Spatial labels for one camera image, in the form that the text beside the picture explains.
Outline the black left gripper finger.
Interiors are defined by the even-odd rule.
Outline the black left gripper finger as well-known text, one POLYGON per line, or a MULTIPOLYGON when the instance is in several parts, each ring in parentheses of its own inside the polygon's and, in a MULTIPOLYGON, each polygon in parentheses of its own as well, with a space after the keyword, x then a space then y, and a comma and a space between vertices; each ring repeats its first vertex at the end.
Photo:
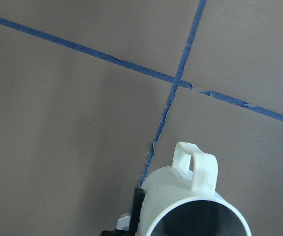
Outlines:
POLYGON ((136 233, 138 230, 140 213, 142 204, 145 198, 145 191, 142 188, 136 187, 134 189, 133 202, 131 205, 131 218, 129 223, 128 231, 132 233, 136 233))

